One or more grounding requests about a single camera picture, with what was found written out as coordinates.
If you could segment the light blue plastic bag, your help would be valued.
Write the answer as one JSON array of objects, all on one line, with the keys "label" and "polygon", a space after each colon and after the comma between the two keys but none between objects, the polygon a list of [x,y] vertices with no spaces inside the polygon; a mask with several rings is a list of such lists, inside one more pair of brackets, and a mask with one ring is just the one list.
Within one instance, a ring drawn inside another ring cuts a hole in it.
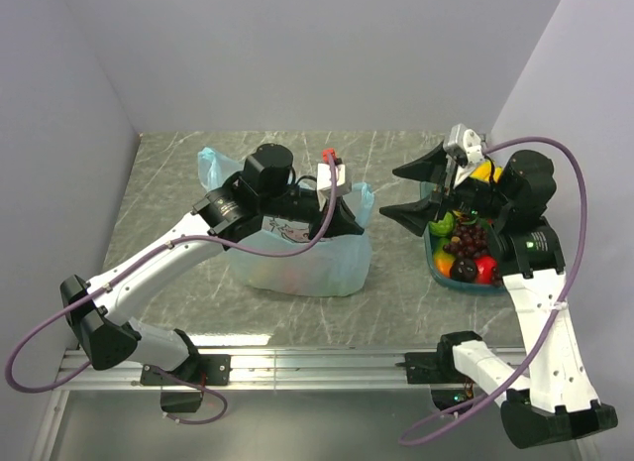
[{"label": "light blue plastic bag", "polygon": [[[197,156],[198,177],[205,190],[219,187],[232,173],[242,169],[217,150],[203,148]],[[344,195],[357,223],[367,229],[375,202],[366,182],[355,182]],[[282,253],[307,246],[308,224],[282,218],[265,217],[263,228],[243,240],[244,246]],[[370,270],[370,235],[345,235],[324,238],[309,251],[290,258],[268,258],[236,249],[226,253],[229,270],[235,280],[252,288],[291,295],[331,297],[359,291]]]}]

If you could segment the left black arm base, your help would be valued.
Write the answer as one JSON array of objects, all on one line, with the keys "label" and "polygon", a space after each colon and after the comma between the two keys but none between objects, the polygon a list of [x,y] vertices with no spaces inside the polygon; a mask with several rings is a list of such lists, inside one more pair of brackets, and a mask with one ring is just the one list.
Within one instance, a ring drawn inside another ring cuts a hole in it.
[{"label": "left black arm base", "polygon": [[196,413],[204,396],[210,395],[221,403],[219,417],[226,412],[228,402],[217,388],[229,384],[230,372],[229,354],[198,355],[171,372],[145,365],[140,385],[160,388],[159,405],[167,415]]}]

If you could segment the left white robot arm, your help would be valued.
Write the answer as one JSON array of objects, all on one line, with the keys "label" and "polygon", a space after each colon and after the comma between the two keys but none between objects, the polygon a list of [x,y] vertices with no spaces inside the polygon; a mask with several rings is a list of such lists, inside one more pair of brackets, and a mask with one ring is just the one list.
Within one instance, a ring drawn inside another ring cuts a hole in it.
[{"label": "left white robot arm", "polygon": [[[199,355],[185,332],[144,324],[135,320],[135,312],[172,280],[230,249],[297,261],[322,238],[363,234],[344,200],[352,184],[334,150],[324,151],[315,179],[313,189],[298,185],[291,151],[263,144],[142,251],[89,280],[66,279],[60,286],[66,319],[90,365],[105,371],[135,361],[163,369],[179,384],[194,380]],[[308,243],[286,251],[245,246],[267,217],[307,224]]]}]

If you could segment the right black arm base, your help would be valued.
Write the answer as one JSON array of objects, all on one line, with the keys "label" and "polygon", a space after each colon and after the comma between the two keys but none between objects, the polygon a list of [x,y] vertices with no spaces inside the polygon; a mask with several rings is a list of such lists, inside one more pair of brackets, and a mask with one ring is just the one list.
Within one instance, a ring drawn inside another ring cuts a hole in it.
[{"label": "right black arm base", "polygon": [[476,397],[474,382],[442,362],[437,353],[407,352],[395,366],[404,370],[408,385],[430,387],[432,403],[438,410],[454,408]]}]

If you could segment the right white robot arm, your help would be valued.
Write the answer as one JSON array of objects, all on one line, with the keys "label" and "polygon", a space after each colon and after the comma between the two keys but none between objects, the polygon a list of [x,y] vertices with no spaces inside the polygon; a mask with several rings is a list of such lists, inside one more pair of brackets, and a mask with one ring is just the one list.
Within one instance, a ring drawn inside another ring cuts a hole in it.
[{"label": "right white robot arm", "polygon": [[489,248],[517,314],[525,359],[511,367],[471,331],[444,335],[437,347],[441,377],[463,376],[478,397],[448,409],[457,427],[479,411],[499,407],[504,431],[520,449],[581,439],[616,427],[615,408],[603,403],[581,358],[567,296],[578,274],[567,265],[559,237],[545,218],[556,191],[553,162],[519,138],[502,171],[474,178],[489,151],[481,144],[441,144],[394,170],[428,182],[431,192],[413,203],[385,206],[381,214],[422,234],[457,210],[489,222]]}]

